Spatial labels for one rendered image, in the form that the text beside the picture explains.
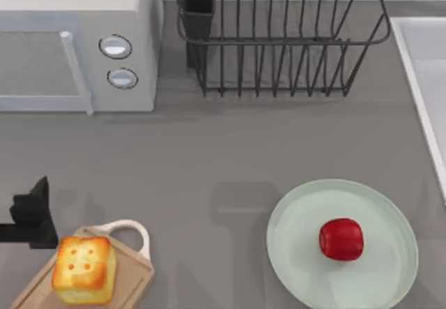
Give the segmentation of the microwave knob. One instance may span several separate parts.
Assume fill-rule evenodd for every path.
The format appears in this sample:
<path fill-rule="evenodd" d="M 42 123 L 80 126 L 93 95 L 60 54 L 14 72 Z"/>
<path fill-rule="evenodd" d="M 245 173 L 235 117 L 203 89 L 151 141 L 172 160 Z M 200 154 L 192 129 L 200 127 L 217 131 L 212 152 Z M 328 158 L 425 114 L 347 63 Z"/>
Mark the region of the microwave knob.
<path fill-rule="evenodd" d="M 137 85 L 139 78 L 134 71 L 119 68 L 107 73 L 107 81 L 117 89 L 132 89 Z"/>
<path fill-rule="evenodd" d="M 100 51 L 110 59 L 125 59 L 132 53 L 131 42 L 117 34 L 101 38 L 98 44 Z"/>

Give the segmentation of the dark cutlery holder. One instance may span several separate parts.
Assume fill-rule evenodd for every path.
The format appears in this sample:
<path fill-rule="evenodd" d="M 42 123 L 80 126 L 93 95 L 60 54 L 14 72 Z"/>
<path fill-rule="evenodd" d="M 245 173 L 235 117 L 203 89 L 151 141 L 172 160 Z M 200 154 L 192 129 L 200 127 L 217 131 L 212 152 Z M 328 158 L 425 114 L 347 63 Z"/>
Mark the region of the dark cutlery holder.
<path fill-rule="evenodd" d="M 180 19 L 188 40 L 210 37 L 216 0 L 177 0 Z"/>

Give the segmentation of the pale microwave oven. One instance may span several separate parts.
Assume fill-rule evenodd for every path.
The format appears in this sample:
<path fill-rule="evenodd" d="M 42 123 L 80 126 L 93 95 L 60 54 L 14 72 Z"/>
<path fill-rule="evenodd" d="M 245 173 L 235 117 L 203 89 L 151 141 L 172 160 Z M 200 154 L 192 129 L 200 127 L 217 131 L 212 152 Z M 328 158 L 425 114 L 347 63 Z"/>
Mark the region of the pale microwave oven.
<path fill-rule="evenodd" d="M 96 112 L 149 112 L 154 107 L 164 20 L 163 0 L 0 0 L 0 10 L 71 12 L 78 16 Z M 117 34 L 132 44 L 125 59 L 110 59 L 99 40 Z M 134 71 L 132 89 L 117 89 L 107 73 Z"/>

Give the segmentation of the red apple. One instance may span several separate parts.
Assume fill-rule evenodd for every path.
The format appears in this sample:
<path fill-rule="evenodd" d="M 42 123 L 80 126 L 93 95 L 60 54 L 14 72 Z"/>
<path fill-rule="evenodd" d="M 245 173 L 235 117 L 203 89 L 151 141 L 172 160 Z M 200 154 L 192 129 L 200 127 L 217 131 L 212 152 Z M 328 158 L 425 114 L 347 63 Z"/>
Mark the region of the red apple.
<path fill-rule="evenodd" d="M 327 221 L 320 228 L 318 243 L 327 258 L 343 262 L 357 260 L 364 249 L 362 229 L 350 218 Z"/>

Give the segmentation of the wooden cutting board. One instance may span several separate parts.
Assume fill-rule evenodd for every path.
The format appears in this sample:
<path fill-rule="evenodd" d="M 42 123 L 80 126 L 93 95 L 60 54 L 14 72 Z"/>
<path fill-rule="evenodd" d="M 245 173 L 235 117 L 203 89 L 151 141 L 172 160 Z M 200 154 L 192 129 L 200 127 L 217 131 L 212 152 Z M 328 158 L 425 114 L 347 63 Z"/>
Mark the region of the wooden cutting board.
<path fill-rule="evenodd" d="M 116 229 L 133 229 L 139 232 L 143 240 L 141 249 L 135 251 L 113 238 L 111 233 Z M 137 309 L 139 300 L 155 275 L 151 262 L 150 235 L 146 228 L 134 220 L 117 220 L 104 225 L 80 227 L 74 235 L 105 236 L 114 247 L 117 270 L 111 300 L 102 305 L 69 305 L 62 302 L 52 289 L 52 273 L 56 261 L 56 255 L 53 255 L 10 304 L 9 309 Z"/>

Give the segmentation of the toasted bread cube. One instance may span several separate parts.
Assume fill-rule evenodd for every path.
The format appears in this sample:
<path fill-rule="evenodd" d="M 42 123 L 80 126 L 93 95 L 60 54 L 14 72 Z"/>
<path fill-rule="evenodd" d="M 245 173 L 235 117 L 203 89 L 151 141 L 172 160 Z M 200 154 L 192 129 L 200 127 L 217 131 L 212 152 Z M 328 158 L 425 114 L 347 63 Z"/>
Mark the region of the toasted bread cube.
<path fill-rule="evenodd" d="M 111 301 L 117 270 L 113 245 L 105 236 L 62 238 L 52 274 L 52 289 L 68 305 Z"/>

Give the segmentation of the pale green plate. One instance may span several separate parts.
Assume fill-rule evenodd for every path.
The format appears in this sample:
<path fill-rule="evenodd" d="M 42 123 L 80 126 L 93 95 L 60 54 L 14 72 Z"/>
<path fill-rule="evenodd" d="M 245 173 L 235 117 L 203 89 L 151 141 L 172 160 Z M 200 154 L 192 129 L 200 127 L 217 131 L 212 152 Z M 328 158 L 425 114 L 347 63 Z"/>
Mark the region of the pale green plate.
<path fill-rule="evenodd" d="M 355 260 L 327 257 L 319 233 L 348 218 L 362 230 Z M 414 231 L 386 196 L 343 179 L 304 183 L 281 198 L 268 220 L 266 249 L 276 276 L 311 309 L 392 309 L 410 291 L 419 264 Z"/>

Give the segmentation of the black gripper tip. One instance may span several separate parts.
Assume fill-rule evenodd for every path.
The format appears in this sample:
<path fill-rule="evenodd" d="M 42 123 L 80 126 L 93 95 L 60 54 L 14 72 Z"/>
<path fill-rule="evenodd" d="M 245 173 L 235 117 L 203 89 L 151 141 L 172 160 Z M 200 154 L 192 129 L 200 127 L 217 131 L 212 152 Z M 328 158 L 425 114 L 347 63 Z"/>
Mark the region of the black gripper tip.
<path fill-rule="evenodd" d="M 55 249 L 59 237 L 49 208 L 49 181 L 43 176 L 25 194 L 13 196 L 12 223 L 0 223 L 0 243 L 27 243 L 30 249 Z"/>

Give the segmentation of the microwave door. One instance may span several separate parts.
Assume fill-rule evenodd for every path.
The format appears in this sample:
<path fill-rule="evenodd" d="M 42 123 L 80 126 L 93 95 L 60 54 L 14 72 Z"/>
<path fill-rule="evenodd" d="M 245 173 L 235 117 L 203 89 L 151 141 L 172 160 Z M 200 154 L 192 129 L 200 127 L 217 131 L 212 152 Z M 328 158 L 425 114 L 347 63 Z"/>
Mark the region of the microwave door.
<path fill-rule="evenodd" d="M 0 112 L 85 112 L 60 39 L 74 36 L 89 82 L 80 21 L 57 11 L 0 10 Z"/>

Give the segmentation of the white sink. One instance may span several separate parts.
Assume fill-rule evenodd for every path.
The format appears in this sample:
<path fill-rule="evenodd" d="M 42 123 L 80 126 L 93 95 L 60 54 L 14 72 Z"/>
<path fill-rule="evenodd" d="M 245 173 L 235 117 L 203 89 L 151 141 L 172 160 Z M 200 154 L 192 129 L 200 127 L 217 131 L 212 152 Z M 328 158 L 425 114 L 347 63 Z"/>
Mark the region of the white sink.
<path fill-rule="evenodd" d="M 391 25 L 446 205 L 446 17 L 393 17 Z"/>

